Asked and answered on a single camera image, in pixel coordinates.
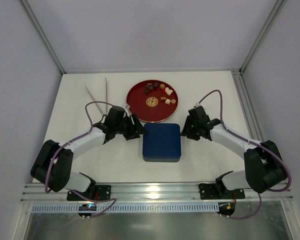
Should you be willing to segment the blue chocolate box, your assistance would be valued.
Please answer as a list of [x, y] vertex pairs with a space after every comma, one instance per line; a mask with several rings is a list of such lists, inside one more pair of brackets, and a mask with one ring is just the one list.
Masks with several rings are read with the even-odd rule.
[[150, 158], [150, 157], [143, 157], [143, 160], [145, 162], [150, 162], [150, 163], [177, 163], [177, 162], [180, 161], [180, 158], [163, 158], [163, 157]]

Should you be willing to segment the blue box lid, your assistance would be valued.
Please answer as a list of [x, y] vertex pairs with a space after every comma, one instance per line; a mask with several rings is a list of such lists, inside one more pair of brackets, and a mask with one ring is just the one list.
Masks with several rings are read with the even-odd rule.
[[176, 123], [146, 123], [143, 135], [142, 157], [181, 158], [181, 130]]

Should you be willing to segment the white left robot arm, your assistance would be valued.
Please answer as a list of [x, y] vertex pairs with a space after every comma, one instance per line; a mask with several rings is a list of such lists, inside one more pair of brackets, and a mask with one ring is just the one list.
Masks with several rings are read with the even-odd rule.
[[44, 184], [47, 192], [67, 189], [84, 193], [95, 182], [83, 173], [72, 171], [75, 159], [93, 148], [108, 143], [116, 135], [123, 135], [128, 141], [147, 133], [136, 114], [128, 115], [124, 108], [113, 106], [108, 114], [103, 115], [99, 122], [92, 124], [86, 133], [65, 142], [47, 140], [36, 157], [30, 175]]

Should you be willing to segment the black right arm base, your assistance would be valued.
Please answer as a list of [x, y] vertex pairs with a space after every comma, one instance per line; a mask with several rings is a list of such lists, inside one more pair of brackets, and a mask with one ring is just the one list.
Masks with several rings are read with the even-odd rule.
[[200, 183], [198, 185], [201, 200], [245, 199], [243, 189], [228, 190], [222, 183]]

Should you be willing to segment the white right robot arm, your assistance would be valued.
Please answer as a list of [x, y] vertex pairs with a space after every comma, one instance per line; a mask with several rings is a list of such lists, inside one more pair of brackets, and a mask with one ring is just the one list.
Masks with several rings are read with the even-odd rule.
[[242, 158], [244, 170], [230, 171], [215, 181], [222, 192], [250, 188], [261, 194], [289, 178], [277, 145], [267, 140], [250, 140], [224, 126], [220, 119], [210, 119], [202, 106], [188, 111], [181, 136], [218, 143]]

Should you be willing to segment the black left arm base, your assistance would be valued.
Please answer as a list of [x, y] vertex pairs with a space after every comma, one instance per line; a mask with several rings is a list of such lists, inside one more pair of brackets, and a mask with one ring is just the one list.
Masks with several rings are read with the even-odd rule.
[[72, 191], [68, 191], [67, 201], [83, 201], [85, 198], [94, 201], [106, 201], [111, 198], [111, 185], [93, 184], [85, 192], [78, 192], [84, 198], [78, 196]]

